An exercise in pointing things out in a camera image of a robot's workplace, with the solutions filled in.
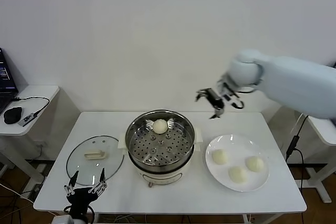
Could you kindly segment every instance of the white table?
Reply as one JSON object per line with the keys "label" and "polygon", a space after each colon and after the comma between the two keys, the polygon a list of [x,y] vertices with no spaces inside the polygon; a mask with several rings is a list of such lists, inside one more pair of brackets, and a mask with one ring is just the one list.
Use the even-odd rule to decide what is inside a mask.
{"label": "white table", "polygon": [[[63,185],[68,184],[66,162],[72,150],[89,137],[110,135],[119,138],[142,112],[83,112],[59,153],[34,208],[62,211],[69,205]],[[119,171],[107,180],[108,187],[91,203],[97,213],[116,214],[272,214],[257,223],[270,223],[283,213],[306,210],[298,187],[260,113],[225,113],[209,120],[211,112],[182,112],[203,136],[201,151],[195,152],[191,166],[176,183],[148,187],[126,155]],[[204,154],[208,143],[218,135],[244,134],[269,157],[270,176],[260,190],[240,193],[217,182],[208,171]]]}
{"label": "white table", "polygon": [[[336,127],[330,120],[317,119],[312,116],[308,117],[308,122],[315,130],[320,140],[329,146],[336,146]],[[319,193],[324,203],[331,203],[331,198],[328,195],[322,181],[329,177],[332,173],[336,172],[336,155],[334,155],[328,164],[317,173],[314,168],[306,168],[310,178],[303,180],[303,188],[315,188]]]}
{"label": "white table", "polygon": [[[55,97],[57,92],[59,91],[58,86],[46,86],[46,85],[28,85],[25,87],[19,87],[19,94],[17,95],[20,98],[27,97],[46,97],[50,101]],[[27,142],[31,142],[31,139],[25,135],[29,132],[29,130],[33,127],[35,122],[41,116],[43,111],[37,115],[37,118],[29,122],[26,126],[22,127],[15,124],[5,124],[4,122],[4,112],[13,107],[22,107],[22,118],[27,115],[34,113],[40,110],[45,104],[46,100],[44,99],[29,99],[24,101],[12,102],[1,114],[0,114],[0,152],[8,158],[13,164],[19,167],[24,173],[26,173],[30,178],[34,181],[30,181],[25,190],[30,190],[30,188],[36,184],[41,183],[44,180],[41,171],[43,171],[44,166],[38,167],[38,169],[34,169],[25,159],[20,155],[20,153],[12,146],[11,141],[15,141],[14,137],[20,136],[27,140]]]}

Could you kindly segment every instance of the table leg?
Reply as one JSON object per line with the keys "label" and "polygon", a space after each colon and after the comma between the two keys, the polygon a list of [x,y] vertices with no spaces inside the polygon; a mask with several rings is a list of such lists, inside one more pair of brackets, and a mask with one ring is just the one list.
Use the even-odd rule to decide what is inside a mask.
{"label": "table leg", "polygon": [[275,215],[257,215],[253,224],[269,224],[275,219],[279,218],[283,214],[275,214]]}
{"label": "table leg", "polygon": [[95,219],[93,220],[93,223],[98,223],[99,217],[100,217],[99,214],[95,214],[95,217],[94,217]]}
{"label": "table leg", "polygon": [[14,169],[15,165],[0,153],[0,163],[7,165],[8,169]]}
{"label": "table leg", "polygon": [[[336,164],[331,162],[322,168],[318,173],[315,172],[314,168],[306,168],[310,179],[304,179],[302,182],[303,188],[315,188],[320,195],[323,203],[331,203],[331,198],[325,189],[322,181],[327,178],[330,174],[336,171]],[[295,180],[298,187],[301,185],[301,180]]]}
{"label": "table leg", "polygon": [[0,152],[37,183],[42,183],[43,175],[17,152],[6,140],[0,139]]}
{"label": "table leg", "polygon": [[329,160],[328,164],[324,168],[320,169],[317,173],[314,172],[314,174],[310,176],[309,182],[311,184],[314,184],[318,181],[323,181],[335,171],[336,171],[336,155],[333,155],[332,158]]}
{"label": "table leg", "polygon": [[249,224],[250,222],[247,219],[247,215],[243,215],[244,224]]}
{"label": "table leg", "polygon": [[[46,168],[46,164],[39,164],[36,168],[36,170],[39,173],[42,173],[44,171],[44,169]],[[26,193],[21,194],[23,197],[29,198],[30,195],[33,192],[33,189],[35,187],[35,185],[40,184],[40,183],[36,183],[35,180],[33,180],[32,178],[28,181],[25,189],[23,189],[23,191],[26,191]]]}

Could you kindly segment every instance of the black mouse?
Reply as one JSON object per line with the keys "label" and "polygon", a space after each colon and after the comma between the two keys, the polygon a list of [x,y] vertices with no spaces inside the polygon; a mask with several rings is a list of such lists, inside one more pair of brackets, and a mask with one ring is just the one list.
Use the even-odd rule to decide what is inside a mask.
{"label": "black mouse", "polygon": [[21,114],[22,114],[21,107],[11,108],[4,113],[4,121],[6,124],[17,123],[21,119]]}

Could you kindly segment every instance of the white plate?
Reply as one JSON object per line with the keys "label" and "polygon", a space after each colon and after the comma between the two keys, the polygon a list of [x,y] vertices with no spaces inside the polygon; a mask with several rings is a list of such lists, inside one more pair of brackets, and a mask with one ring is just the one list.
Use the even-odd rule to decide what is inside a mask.
{"label": "white plate", "polygon": [[[228,162],[224,165],[217,165],[213,158],[212,152],[223,149],[228,155]],[[264,169],[255,173],[250,171],[245,164],[245,160],[251,156],[259,156],[265,163]],[[258,145],[242,135],[223,135],[212,140],[205,152],[205,161],[211,174],[222,185],[235,191],[254,191],[263,186],[269,176],[268,160],[266,155]],[[242,184],[233,182],[228,174],[232,166],[242,166],[247,171],[247,181]]]}

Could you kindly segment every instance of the laptop screen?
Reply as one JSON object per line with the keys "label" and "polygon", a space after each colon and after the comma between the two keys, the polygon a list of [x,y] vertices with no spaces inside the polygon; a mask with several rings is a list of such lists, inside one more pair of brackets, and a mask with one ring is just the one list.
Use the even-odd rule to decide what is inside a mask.
{"label": "laptop screen", "polygon": [[9,71],[5,56],[0,48],[0,92],[17,91],[15,82]]}

